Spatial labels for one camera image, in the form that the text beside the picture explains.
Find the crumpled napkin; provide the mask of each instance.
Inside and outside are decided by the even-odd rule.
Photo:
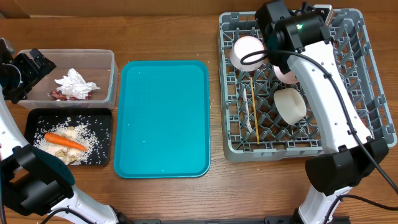
[[[69,69],[67,77],[63,76],[63,79],[54,81],[61,85],[57,91],[61,91],[68,99],[74,96],[79,100],[85,100],[89,92],[100,89],[93,82],[87,83],[73,68]]]

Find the brown tabletop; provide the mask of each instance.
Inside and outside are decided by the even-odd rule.
[[[398,124],[398,18],[394,12],[364,12],[389,109]],[[95,200],[112,205],[132,219],[161,220],[264,218],[291,215],[305,199],[310,182],[305,159],[276,162],[228,162],[223,154],[220,78],[217,65],[218,16],[89,17],[0,20],[0,36],[22,49],[110,49],[119,71],[133,60],[204,62],[210,75],[211,167],[195,179],[126,180],[110,163],[104,167],[72,167],[76,185]],[[28,110],[7,103],[24,132]],[[113,110],[116,132],[118,104]],[[381,163],[398,182],[397,147]],[[378,172],[373,172],[352,194],[397,206],[397,196]],[[398,213],[346,199],[337,215],[353,223],[398,223]],[[43,217],[23,217],[6,209],[9,223],[37,223]],[[54,218],[52,223],[61,222]]]

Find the teal tray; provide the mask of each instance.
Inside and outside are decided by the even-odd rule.
[[[122,70],[114,169],[128,179],[200,177],[210,168],[208,70],[197,60]]]

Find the gray bin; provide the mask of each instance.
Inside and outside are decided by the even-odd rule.
[[[253,72],[234,68],[229,51],[242,36],[251,35],[262,41],[256,25],[255,12],[227,12],[220,15],[218,60],[220,63],[221,113],[223,120],[224,155],[229,161],[277,161],[288,157],[317,156],[323,153],[319,127],[307,104],[307,115],[291,126],[283,121],[274,104],[274,92],[287,87],[275,77],[271,64],[265,61]],[[330,34],[334,37],[336,64],[347,92],[364,124],[376,139],[385,138],[389,147],[397,143],[397,135],[377,72],[363,16],[357,9],[335,9]],[[254,79],[260,145],[254,129],[250,76]],[[243,100],[246,89],[248,100]]]

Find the black container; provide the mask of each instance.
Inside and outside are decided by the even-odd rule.
[[[109,153],[112,138],[112,112],[107,108],[52,108],[34,109],[26,121],[25,138],[33,145],[35,134],[41,129],[46,133],[54,125],[65,123],[70,118],[68,125],[77,126],[87,123],[87,129],[95,132],[100,144],[95,145],[87,162],[81,161],[80,165],[105,165],[109,162]]]

